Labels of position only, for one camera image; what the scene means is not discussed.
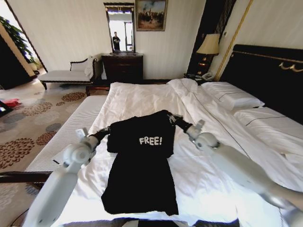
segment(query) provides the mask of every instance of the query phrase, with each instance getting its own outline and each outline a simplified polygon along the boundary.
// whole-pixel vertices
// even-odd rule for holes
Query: picture frame
[[[136,0],[137,31],[165,31],[168,0]]]

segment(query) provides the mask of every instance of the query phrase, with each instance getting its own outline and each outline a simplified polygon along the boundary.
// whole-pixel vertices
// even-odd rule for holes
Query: bedside lamp
[[[203,75],[208,72],[210,66],[210,58],[208,56],[216,56],[219,54],[219,37],[220,34],[207,34],[200,48],[196,53],[206,54],[206,57],[198,63],[198,75]]]

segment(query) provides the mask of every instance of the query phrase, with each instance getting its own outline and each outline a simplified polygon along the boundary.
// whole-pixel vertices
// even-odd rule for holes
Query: floral carpet
[[[0,90],[0,100],[20,104],[0,118],[0,172],[24,171],[85,99],[85,85],[30,83]],[[37,190],[26,183],[0,184],[0,227],[12,224]]]

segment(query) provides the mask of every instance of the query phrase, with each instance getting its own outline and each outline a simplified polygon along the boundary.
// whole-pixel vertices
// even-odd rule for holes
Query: wooden dresser
[[[103,54],[102,60],[109,82],[140,83],[143,80],[143,54]]]

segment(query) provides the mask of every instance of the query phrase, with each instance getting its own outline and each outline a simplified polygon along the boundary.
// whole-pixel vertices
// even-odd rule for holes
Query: white cushion
[[[89,81],[83,71],[57,70],[38,76],[41,81]]]
[[[84,62],[71,63],[71,71],[82,71],[82,72],[84,72],[85,68],[87,67],[87,64],[88,64],[88,58]]]
[[[267,107],[240,110],[234,116],[278,153],[303,156],[303,125]]]
[[[256,97],[227,82],[207,82],[201,86],[216,102],[230,111],[264,105]]]
[[[93,57],[88,57],[87,59],[87,64],[86,64],[86,67],[84,69],[84,73],[85,73],[85,76],[87,76],[89,79],[92,78],[92,76],[94,75],[93,73],[93,61],[94,61],[94,58]]]

